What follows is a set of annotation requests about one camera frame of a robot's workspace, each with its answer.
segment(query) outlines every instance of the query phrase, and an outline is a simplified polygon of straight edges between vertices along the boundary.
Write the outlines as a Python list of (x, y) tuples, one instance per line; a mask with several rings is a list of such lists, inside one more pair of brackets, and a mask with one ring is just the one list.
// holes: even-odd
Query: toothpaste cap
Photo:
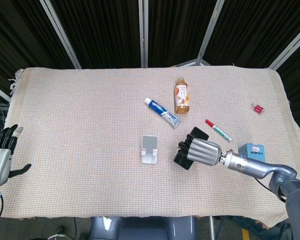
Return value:
[(147, 105), (149, 105), (149, 103), (151, 102), (151, 99), (147, 97), (147, 98), (144, 100), (144, 102), (145, 102)]

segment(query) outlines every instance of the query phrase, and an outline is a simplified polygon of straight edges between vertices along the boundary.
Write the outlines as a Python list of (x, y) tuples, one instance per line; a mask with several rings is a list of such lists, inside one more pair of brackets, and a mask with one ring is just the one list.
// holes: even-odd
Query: bottle label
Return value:
[(149, 108), (152, 108), (154, 111), (156, 111), (160, 115), (168, 113), (168, 111), (163, 106), (161, 106), (159, 103), (157, 103), (153, 100), (149, 103)]
[(177, 106), (189, 106), (187, 85), (177, 85), (175, 87), (175, 104)]

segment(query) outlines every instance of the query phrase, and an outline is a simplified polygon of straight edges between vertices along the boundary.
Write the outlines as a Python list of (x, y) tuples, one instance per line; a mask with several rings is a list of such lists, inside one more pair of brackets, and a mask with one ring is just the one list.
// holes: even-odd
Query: toothpaste tube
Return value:
[(172, 127), (176, 128), (179, 125), (180, 123), (179, 118), (177, 118), (171, 112), (167, 111), (163, 106), (161, 106), (157, 102), (151, 100), (148, 97), (144, 100), (144, 102), (149, 106), (149, 108), (154, 110), (157, 114), (161, 115), (163, 119), (165, 119), (168, 123), (170, 123)]

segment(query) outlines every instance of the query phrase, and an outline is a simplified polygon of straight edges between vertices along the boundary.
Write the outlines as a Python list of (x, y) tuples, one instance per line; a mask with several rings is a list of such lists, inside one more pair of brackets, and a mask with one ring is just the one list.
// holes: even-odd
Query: juice bottle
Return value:
[(175, 112), (177, 114), (186, 114), (189, 112), (189, 94), (188, 94), (188, 84), (185, 82), (183, 77), (178, 78), (175, 90)]

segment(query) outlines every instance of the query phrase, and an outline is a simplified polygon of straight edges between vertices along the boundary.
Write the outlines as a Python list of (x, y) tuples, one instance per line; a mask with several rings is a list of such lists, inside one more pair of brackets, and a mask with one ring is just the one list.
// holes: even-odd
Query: blue box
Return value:
[(238, 154), (260, 162), (266, 161), (265, 146), (260, 144), (247, 143), (242, 147), (239, 147)]

